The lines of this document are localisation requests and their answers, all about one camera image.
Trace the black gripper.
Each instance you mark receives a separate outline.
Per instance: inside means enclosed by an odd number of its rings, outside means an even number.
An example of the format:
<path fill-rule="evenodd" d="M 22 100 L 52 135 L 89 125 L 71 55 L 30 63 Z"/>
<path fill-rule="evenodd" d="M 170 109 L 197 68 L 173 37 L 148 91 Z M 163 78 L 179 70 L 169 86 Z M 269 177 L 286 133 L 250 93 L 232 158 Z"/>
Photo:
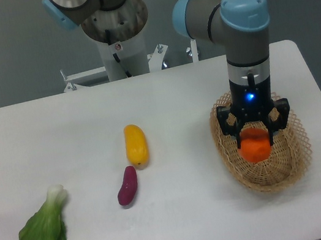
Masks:
<path fill-rule="evenodd" d="M 236 140 L 236 147 L 241 148 L 241 131 L 245 123 L 263 121 L 269 133 L 270 146 L 274 144 L 274 134 L 287 127 L 289 118 L 289 101 L 286 98 L 272 101 L 271 77 L 268 77 L 254 87 L 241 85 L 229 80 L 232 104 L 229 107 L 218 106 L 216 117 L 222 134 L 230 135 Z M 275 109 L 275 120 L 270 112 Z M 229 116 L 234 116 L 233 124 L 228 123 Z"/>

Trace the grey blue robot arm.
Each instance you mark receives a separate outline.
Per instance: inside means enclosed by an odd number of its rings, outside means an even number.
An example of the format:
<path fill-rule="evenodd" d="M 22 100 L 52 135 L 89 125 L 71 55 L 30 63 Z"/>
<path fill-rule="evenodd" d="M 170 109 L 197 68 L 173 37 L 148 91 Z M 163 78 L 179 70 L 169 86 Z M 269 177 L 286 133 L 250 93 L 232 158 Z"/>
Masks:
<path fill-rule="evenodd" d="M 267 0 L 178 0 L 175 31 L 190 39 L 224 46 L 232 104 L 218 107 L 224 135 L 242 144 L 248 122 L 262 122 L 269 136 L 287 126 L 289 103 L 270 91 Z M 148 19 L 142 0 L 43 0 L 49 15 L 65 29 L 80 26 L 101 47 L 110 80 L 148 73 L 145 45 L 137 42 Z"/>

